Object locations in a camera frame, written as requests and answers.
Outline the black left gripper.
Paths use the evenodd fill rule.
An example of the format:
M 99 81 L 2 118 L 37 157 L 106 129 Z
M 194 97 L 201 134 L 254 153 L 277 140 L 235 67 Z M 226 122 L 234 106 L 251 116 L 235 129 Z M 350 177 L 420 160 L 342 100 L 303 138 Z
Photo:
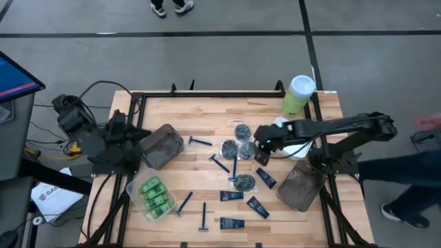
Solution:
M 112 117 L 112 132 L 110 132 L 110 147 L 118 148 L 123 152 L 134 149 L 138 143 L 137 129 L 124 130 L 127 116 L 119 110 L 114 111 Z M 138 167 L 141 161 L 137 151 L 132 150 L 127 153 L 127 164 L 130 167 Z

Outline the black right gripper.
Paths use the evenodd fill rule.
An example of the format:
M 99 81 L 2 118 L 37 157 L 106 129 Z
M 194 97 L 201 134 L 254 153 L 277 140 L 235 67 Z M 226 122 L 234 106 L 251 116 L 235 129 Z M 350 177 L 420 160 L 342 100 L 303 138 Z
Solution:
M 274 144 L 277 147 L 286 147 L 290 145 L 295 145 L 294 135 L 293 135 L 293 123 L 286 122 L 274 126 L 277 128 L 276 138 L 274 139 Z M 267 166 L 269 160 L 271 158 L 271 153 L 262 150 L 261 148 L 257 148 L 254 154 L 254 160 L 257 161 L 261 166 Z

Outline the blue disposable razor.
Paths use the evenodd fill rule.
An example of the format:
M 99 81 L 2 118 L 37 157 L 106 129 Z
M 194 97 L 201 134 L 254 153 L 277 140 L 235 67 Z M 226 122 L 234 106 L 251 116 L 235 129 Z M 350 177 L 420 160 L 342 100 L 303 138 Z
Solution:
M 234 158 L 234 165 L 233 165 L 232 175 L 228 178 L 228 180 L 231 181 L 231 182 L 236 181 L 237 161 L 238 161 L 238 158 L 235 157 Z
M 206 226 L 206 208 L 207 204 L 206 202 L 203 203 L 203 211 L 202 211 L 202 221 L 201 226 L 198 228 L 199 231 L 208 231 L 208 227 Z
M 190 145 L 192 143 L 200 143 L 200 144 L 203 144 L 203 145 L 212 146 L 212 143 L 210 143 L 210 142 L 202 141 L 202 140 L 199 140 L 197 138 L 194 138 L 193 136 L 190 136 L 189 140 L 188 140 L 188 144 Z
M 181 205 L 179 206 L 179 208 L 177 210 L 174 211 L 174 214 L 177 216 L 181 215 L 181 212 L 183 210 L 183 208 L 185 207 L 185 205 L 188 203 L 188 201 L 190 200 L 190 198 L 192 197 L 194 192 L 190 192 L 187 197 L 185 198 L 185 200 L 181 203 Z
M 228 174 L 230 173 L 230 170 L 227 169 L 226 166 L 224 166 L 220 161 L 218 161 L 218 160 L 216 159 L 216 155 L 215 155 L 215 154 L 212 154 L 212 155 L 209 157 L 209 160 L 212 161 L 212 162 L 214 162 L 214 163 L 216 163 L 221 169 L 223 169 L 223 170 L 224 170 L 225 172 L 227 172 Z

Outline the green travel bottle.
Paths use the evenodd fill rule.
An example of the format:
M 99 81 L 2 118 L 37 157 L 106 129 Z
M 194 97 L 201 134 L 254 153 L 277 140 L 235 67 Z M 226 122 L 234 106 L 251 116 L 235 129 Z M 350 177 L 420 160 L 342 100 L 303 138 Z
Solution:
M 167 194 L 161 194 L 153 199 L 147 200 L 145 203 L 146 210 L 154 209 L 167 202 Z
M 140 186 L 139 193 L 146 194 L 149 190 L 151 190 L 153 187 L 156 187 L 159 183 L 161 183 L 161 180 L 157 176 L 155 176 Z
M 153 219 L 160 218 L 162 215 L 166 214 L 171 208 L 173 208 L 174 202 L 167 201 L 158 207 L 155 207 L 150 211 Z
M 160 183 L 157 186 L 153 187 L 151 190 L 144 193 L 143 199 L 144 200 L 151 200 L 161 194 L 164 194 L 166 191 L 167 191 L 167 189 L 164 186 L 164 184 Z

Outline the white plastic tray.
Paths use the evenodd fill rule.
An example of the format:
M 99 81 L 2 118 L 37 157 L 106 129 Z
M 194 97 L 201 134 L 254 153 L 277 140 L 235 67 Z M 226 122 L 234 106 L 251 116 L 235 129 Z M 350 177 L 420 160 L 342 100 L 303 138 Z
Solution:
M 307 156 L 307 153 L 309 149 L 311 148 L 312 142 L 309 143 L 303 143 L 300 145 L 290 145 L 287 147 L 284 147 L 282 150 L 277 150 L 276 152 L 273 152 L 271 155 L 275 156 L 276 158 L 287 156 L 290 154 L 294 154 L 290 156 L 289 158 L 293 161 L 299 161 L 304 159 Z

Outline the smoky transparent plastic bin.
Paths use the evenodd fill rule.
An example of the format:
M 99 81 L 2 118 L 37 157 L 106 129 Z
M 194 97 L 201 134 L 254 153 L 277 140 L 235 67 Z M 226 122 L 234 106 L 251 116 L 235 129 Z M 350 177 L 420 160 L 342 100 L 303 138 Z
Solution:
M 326 182 L 326 176 L 308 161 L 298 161 L 280 184 L 277 197 L 289 208 L 306 212 Z
M 161 170 L 184 150 L 183 138 L 170 124 L 164 124 L 143 138 L 138 150 L 149 168 Z

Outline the clear plastic container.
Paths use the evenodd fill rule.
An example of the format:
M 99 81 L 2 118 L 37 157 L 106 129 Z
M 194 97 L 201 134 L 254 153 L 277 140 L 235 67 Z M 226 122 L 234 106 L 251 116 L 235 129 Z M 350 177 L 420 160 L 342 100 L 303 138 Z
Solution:
M 139 193 L 140 186 L 155 176 L 157 176 L 161 180 L 161 183 L 164 184 L 164 186 L 167 189 L 167 191 L 164 193 L 164 194 L 167 194 L 167 197 L 168 197 L 167 201 L 174 202 L 173 208 L 171 208 L 166 213 L 166 214 L 168 214 L 175 208 L 176 201 L 175 201 L 175 198 L 172 195 L 171 191 L 168 189 L 169 183 L 167 183 L 165 176 L 162 172 L 156 171 L 153 169 L 147 169 L 143 172 L 139 172 L 134 177 L 134 179 L 130 183 L 128 183 L 128 185 L 126 186 L 126 192 L 130 196 L 131 201 L 136 205 L 136 208 L 141 213 L 141 215 L 144 217 L 144 219 L 146 219 L 147 221 L 150 221 L 150 222 L 161 219 L 162 217 L 164 217 L 166 215 L 166 214 L 164 214 L 160 218 L 153 219 L 151 216 L 151 213 L 150 213 L 151 210 L 146 210 L 146 208 L 145 208 L 146 200 L 143 199 L 143 194 Z

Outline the disinfecting wipes canister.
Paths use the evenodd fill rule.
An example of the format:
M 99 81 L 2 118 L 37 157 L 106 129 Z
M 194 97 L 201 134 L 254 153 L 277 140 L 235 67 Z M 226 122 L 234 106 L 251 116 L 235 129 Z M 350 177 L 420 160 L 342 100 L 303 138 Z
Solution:
M 281 110 L 287 116 L 299 113 L 316 91 L 315 81 L 306 75 L 295 76 L 285 92 Z

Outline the black stand leg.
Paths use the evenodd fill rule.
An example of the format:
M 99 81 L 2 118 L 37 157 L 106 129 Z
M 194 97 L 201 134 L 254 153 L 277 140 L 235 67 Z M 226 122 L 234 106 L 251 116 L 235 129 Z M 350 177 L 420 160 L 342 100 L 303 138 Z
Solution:
M 35 181 L 40 183 L 54 185 L 61 189 L 83 195 L 89 195 L 92 188 L 92 184 L 87 181 L 63 174 L 57 170 L 50 169 L 49 167 L 24 158 L 21 160 L 19 175 L 31 176 Z

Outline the printed white paper sheet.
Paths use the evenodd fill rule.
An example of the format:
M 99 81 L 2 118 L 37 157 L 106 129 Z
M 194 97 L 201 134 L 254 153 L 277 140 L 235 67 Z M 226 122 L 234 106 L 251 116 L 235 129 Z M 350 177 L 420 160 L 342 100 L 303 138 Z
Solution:
M 31 199 L 47 223 L 56 220 L 82 198 L 83 194 L 47 183 L 39 183 L 31 191 Z

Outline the grey cabinet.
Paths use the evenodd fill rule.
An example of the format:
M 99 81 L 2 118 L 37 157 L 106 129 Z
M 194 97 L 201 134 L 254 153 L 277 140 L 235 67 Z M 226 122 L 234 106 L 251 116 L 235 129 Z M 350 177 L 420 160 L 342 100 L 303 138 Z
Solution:
M 34 94 L 14 101 L 14 119 L 0 125 L 0 181 L 16 178 L 21 170 Z

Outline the monitor with blue screen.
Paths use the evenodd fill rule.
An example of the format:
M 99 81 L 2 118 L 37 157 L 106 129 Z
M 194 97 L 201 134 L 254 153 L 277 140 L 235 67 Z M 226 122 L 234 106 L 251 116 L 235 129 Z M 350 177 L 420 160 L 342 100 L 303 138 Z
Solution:
M 46 88 L 34 75 L 0 51 L 0 103 L 6 103 Z

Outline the person's white shoe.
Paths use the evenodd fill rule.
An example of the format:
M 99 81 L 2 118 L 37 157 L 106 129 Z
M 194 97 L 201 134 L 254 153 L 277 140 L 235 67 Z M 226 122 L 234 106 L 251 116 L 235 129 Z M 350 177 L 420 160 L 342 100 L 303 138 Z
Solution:
M 194 2 L 192 0 L 174 0 L 174 11 L 177 15 L 185 15 L 194 8 Z
M 150 7 L 152 12 L 160 19 L 164 19 L 166 17 L 166 11 L 163 8 L 163 0 L 151 0 Z

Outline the person's dark shoe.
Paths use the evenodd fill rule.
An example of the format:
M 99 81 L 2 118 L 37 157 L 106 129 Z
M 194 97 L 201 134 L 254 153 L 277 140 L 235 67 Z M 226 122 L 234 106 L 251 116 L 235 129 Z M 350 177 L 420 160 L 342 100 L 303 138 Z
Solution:
M 410 216 L 397 216 L 392 212 L 390 205 L 381 204 L 380 211 L 382 215 L 392 221 L 402 222 L 415 229 L 427 229 L 430 227 L 430 222 L 421 214 Z

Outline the black round object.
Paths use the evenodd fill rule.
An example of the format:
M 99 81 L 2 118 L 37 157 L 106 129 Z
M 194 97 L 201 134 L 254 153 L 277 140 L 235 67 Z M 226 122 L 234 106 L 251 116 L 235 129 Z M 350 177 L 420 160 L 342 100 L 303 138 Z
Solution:
M 0 235 L 0 248 L 15 248 L 18 240 L 16 231 L 6 231 Z

